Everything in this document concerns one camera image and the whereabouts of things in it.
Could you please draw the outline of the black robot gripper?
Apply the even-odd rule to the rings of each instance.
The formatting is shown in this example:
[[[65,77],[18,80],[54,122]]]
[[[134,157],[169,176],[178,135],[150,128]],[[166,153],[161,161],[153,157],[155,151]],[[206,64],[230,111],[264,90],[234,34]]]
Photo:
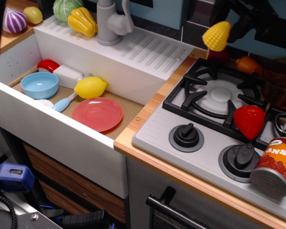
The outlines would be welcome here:
[[[230,10],[239,20],[230,31],[228,43],[243,38],[251,29],[259,38],[286,38],[286,19],[280,18],[267,0],[216,0],[210,24],[224,21]]]

